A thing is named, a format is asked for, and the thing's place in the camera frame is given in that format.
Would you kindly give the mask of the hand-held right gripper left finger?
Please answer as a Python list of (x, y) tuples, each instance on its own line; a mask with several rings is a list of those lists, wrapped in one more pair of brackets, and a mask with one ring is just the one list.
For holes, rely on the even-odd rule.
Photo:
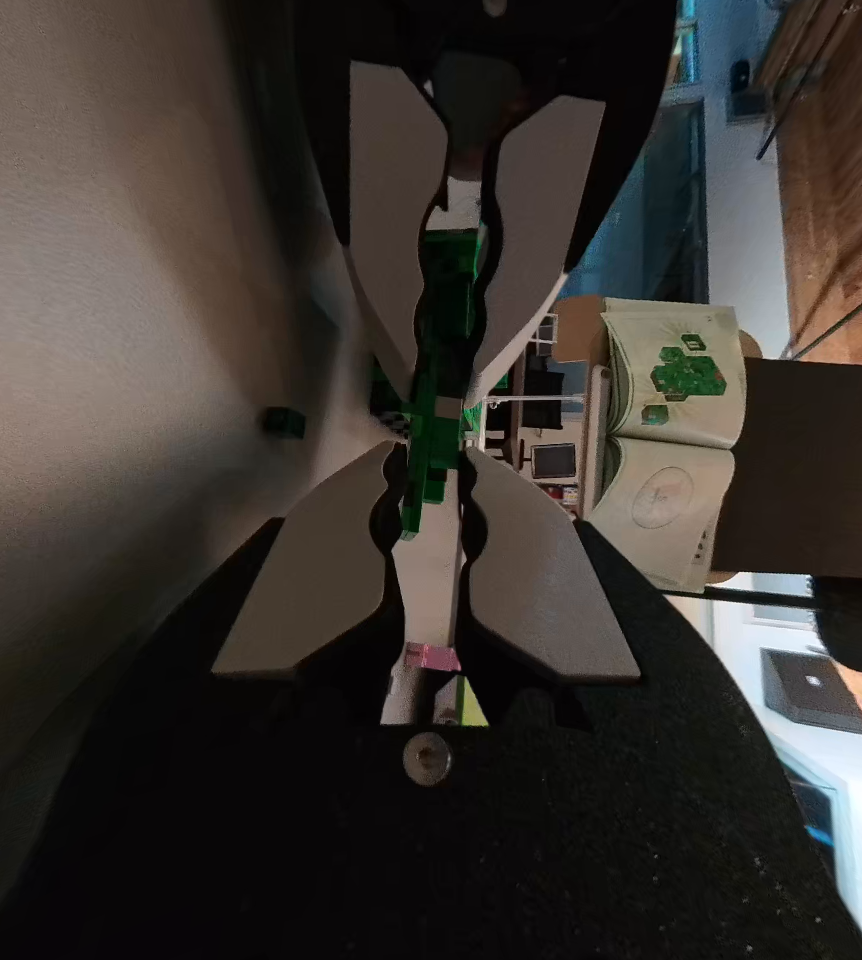
[(217, 655), (217, 677), (290, 678), (376, 614), (391, 546), (377, 509), (404, 446), (384, 440), (312, 488), (286, 515)]

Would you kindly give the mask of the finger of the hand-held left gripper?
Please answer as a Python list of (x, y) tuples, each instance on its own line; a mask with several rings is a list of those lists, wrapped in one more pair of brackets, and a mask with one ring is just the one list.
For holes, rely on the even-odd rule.
[(349, 243), (344, 258), (369, 348), (402, 400), (413, 395), (421, 238), (444, 185), (445, 121), (399, 67), (352, 60)]
[(539, 326), (567, 279), (565, 259), (605, 114), (605, 103), (559, 95), (515, 126), (497, 151), (499, 230), (484, 280), (484, 334), (466, 394), (484, 399)]

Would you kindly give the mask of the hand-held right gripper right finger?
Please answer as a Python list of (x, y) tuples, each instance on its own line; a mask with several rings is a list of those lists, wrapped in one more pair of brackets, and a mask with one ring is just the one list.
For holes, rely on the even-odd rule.
[(624, 684), (640, 668), (569, 513), (471, 447), (459, 475), (464, 598), (472, 624), (565, 684)]

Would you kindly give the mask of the green lego panel assembly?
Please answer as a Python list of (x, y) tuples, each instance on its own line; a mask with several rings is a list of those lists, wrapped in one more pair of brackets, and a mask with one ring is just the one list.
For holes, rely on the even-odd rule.
[(419, 244), (424, 287), (415, 314), (417, 358), (411, 397), (402, 539), (414, 540), (425, 505), (443, 502), (458, 467), (473, 357), (482, 339), (475, 286), (487, 228), (429, 230)]

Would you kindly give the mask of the pink lego piece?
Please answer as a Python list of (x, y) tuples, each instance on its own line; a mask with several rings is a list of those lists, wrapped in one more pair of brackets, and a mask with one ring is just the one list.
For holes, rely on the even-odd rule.
[(404, 666), (441, 673), (461, 673), (457, 652), (449, 646), (438, 646), (409, 641), (404, 648)]

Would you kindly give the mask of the paned window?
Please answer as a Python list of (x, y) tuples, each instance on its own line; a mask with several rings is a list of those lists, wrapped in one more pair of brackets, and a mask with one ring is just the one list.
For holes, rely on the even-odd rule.
[(703, 103), (664, 105), (560, 295), (708, 304), (706, 232)]

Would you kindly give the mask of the small grey monitor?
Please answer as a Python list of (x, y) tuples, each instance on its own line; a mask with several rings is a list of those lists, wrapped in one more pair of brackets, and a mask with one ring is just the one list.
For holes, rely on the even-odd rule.
[(578, 476), (577, 447), (571, 442), (533, 444), (530, 463), (535, 481), (572, 479)]

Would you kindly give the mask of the black square box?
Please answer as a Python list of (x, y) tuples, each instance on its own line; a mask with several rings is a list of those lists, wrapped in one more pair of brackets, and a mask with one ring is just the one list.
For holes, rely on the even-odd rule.
[(862, 709), (823, 655), (762, 648), (764, 706), (800, 726), (862, 736)]

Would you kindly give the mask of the dark monitor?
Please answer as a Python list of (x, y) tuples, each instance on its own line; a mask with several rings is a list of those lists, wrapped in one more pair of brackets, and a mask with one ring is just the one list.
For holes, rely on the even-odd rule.
[(711, 569), (862, 579), (862, 365), (745, 366)]

